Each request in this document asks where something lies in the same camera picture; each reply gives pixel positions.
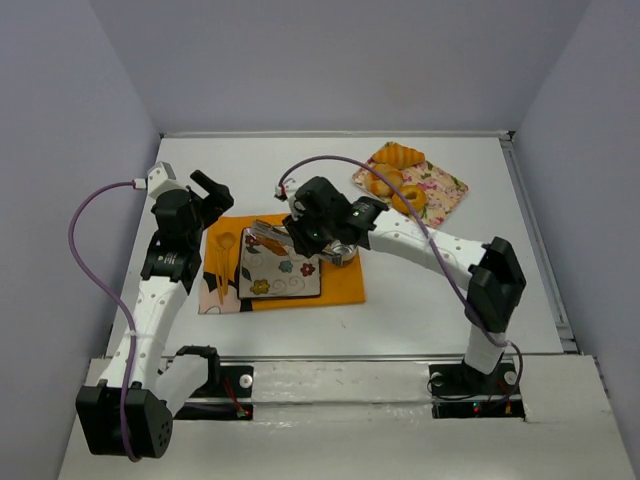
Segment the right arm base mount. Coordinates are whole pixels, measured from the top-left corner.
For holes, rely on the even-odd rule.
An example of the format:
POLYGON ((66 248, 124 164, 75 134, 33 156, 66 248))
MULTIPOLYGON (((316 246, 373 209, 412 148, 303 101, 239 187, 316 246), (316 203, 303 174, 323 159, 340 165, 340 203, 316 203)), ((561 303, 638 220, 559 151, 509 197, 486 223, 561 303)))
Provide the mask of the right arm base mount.
POLYGON ((435 419, 524 419, 518 375, 512 363, 501 362, 484 375, 463 362, 430 366, 427 390, 435 419))

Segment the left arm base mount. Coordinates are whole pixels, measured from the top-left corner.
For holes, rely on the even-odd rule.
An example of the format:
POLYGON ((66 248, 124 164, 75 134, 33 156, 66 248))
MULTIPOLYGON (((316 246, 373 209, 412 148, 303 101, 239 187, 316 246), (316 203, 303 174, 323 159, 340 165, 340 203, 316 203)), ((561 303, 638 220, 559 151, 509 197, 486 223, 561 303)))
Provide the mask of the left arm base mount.
POLYGON ((252 421, 254 366, 222 364, 217 384, 199 387, 174 416, 175 420, 252 421))

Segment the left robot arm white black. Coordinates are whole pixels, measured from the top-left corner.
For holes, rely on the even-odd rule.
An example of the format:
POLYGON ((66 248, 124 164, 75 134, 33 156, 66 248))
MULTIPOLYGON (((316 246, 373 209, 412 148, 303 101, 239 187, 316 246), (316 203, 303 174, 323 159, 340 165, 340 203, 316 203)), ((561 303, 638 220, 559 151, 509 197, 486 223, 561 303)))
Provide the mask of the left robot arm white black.
POLYGON ((190 178, 204 196, 178 183, 164 162, 154 165, 145 179, 129 183, 152 199, 157 229, 142 264, 134 307, 128 308, 112 290, 106 292, 127 326, 98 381, 81 387, 76 396, 76 412, 94 455, 132 462, 162 457, 176 414, 197 389, 220 382, 220 357, 211 346, 182 347, 166 369, 160 367, 202 264, 203 235, 234 204, 227 186, 199 170, 190 178))

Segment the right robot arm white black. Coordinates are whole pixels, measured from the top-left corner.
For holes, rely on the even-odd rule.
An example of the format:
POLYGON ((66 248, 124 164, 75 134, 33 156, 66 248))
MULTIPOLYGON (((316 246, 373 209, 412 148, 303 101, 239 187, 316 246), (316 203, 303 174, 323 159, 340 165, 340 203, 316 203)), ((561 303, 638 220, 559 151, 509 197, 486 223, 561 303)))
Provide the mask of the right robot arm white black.
POLYGON ((324 177, 275 188, 288 204, 283 224, 297 253, 310 257, 334 243, 390 254, 442 274, 471 322, 462 369, 471 378, 493 375, 507 347, 506 330, 526 280, 511 243, 460 239, 410 220, 373 197, 349 201, 324 177))

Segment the metal tongs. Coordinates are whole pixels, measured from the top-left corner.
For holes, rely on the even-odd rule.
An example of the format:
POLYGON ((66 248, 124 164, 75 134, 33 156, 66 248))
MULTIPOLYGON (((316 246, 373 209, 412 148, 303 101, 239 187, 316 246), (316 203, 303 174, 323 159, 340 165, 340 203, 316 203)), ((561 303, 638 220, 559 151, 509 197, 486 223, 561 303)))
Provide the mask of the metal tongs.
MULTIPOLYGON (((251 234, 262 241, 263 239, 269 239, 279 242, 282 245, 288 247, 294 247, 294 242, 288 232, 283 227, 273 226, 262 220, 254 220, 250 227, 251 234)), ((342 266, 342 256, 334 252, 323 250, 321 253, 305 254, 306 258, 316 257, 319 260, 325 261, 334 266, 342 266)))

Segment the herb toast slice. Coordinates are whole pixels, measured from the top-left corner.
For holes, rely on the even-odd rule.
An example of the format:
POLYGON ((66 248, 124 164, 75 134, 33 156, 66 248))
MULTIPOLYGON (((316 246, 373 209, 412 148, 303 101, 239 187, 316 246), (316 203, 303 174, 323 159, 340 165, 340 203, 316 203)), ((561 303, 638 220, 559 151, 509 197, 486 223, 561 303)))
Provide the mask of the herb toast slice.
POLYGON ((277 256, 287 256, 288 252, 286 248, 278 241, 269 239, 266 237, 260 237, 259 243, 264 246, 267 250, 277 256))

